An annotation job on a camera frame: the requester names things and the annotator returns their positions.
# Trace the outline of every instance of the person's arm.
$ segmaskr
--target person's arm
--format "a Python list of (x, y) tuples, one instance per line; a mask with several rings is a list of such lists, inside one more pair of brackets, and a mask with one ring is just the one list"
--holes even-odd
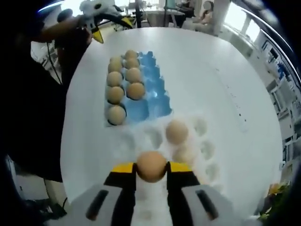
[(202, 21), (201, 18), (194, 18), (192, 22), (193, 22), (194, 24), (198, 24), (198, 23), (200, 23), (201, 21)]
[(212, 13), (207, 13), (204, 17), (204, 19), (202, 19), (201, 24), (207, 24), (210, 22), (212, 17)]
[(185, 3), (186, 6), (183, 6), (181, 9), (192, 11), (194, 10), (195, 0), (189, 0)]
[(183, 7), (183, 5), (186, 5), (189, 2), (189, 0), (185, 1), (185, 2), (181, 2), (179, 4), (176, 4), (177, 7)]
[(81, 19), (81, 17), (81, 15), (73, 17), (58, 24), (55, 24), (49, 28), (43, 29), (41, 34), (33, 38), (32, 41), (51, 42), (52, 40), (57, 39), (60, 36), (67, 34), (70, 30), (76, 28), (79, 24), (79, 20)]

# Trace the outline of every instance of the white table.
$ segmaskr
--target white table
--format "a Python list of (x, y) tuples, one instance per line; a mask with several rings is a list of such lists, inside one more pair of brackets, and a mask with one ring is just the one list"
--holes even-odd
[[(175, 113), (210, 113), (223, 147), (226, 196), (242, 215), (252, 214), (269, 184), (280, 179), (282, 140), (272, 102), (259, 75), (230, 43), (175, 28), (116, 32), (103, 45), (93, 41), (86, 50), (67, 94), (62, 136), (69, 202), (102, 183), (116, 163), (114, 156), (122, 154), (109, 150), (112, 130), (104, 127), (104, 88), (110, 57), (128, 49), (153, 51)], [(243, 126), (226, 86), (247, 120)]]

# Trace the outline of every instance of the person's hand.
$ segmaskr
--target person's hand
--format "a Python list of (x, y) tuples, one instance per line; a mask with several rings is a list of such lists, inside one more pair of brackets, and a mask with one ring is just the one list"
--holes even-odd
[(92, 34), (91, 31), (89, 31), (86, 27), (85, 27), (85, 30), (86, 30), (87, 33), (88, 33), (87, 45), (90, 45), (90, 43), (92, 42), (93, 34)]

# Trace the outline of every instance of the person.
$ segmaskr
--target person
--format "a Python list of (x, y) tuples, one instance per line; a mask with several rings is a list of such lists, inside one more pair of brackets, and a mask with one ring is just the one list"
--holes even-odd
[[(73, 18), (72, 9), (63, 10), (57, 16), (57, 22), (61, 23), (67, 19)], [(87, 47), (92, 41), (92, 33), (85, 28), (74, 28), (66, 35), (55, 40), (58, 62), (62, 69), (62, 82), (70, 83), (70, 80), (84, 55)]]
[(62, 182), (60, 147), (69, 84), (57, 83), (33, 60), (31, 41), (51, 42), (63, 37), (79, 27), (83, 16), (43, 28), (37, 20), (39, 8), (31, 4), (36, 2), (24, 5), (30, 11), (16, 8), (5, 36), (4, 56), (9, 68), (1, 81), (1, 151), (25, 171)]
[(179, 5), (177, 5), (179, 11), (184, 13), (184, 15), (175, 15), (175, 22), (177, 26), (182, 28), (182, 25), (186, 18), (192, 18), (194, 16), (194, 7), (195, 7), (195, 0), (187, 0)]
[(187, 30), (193, 30), (198, 32), (208, 33), (210, 30), (210, 22), (212, 20), (212, 13), (214, 10), (214, 3), (212, 1), (204, 2), (205, 11), (200, 18), (193, 18), (192, 20), (186, 20), (183, 23), (182, 28)]

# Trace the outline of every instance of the black clothing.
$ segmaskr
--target black clothing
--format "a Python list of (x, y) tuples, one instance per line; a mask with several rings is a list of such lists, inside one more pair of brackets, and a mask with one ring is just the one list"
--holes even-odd
[(67, 90), (32, 59), (30, 44), (22, 52), (13, 50), (8, 61), (12, 66), (1, 88), (5, 90), (2, 148), (26, 171), (62, 181), (60, 147)]
[[(189, 2), (186, 4), (183, 4), (183, 7), (189, 8)], [(184, 21), (186, 18), (192, 18), (194, 16), (194, 8), (191, 8), (191, 10), (181, 10), (179, 9), (180, 12), (183, 12), (184, 15), (175, 15), (175, 21), (177, 23), (177, 26), (182, 28)], [(169, 22), (173, 22), (171, 16), (169, 16)]]
[(69, 85), (77, 65), (88, 47), (88, 35), (85, 29), (76, 28), (55, 41), (55, 48), (63, 49), (64, 61), (61, 63), (63, 84)]

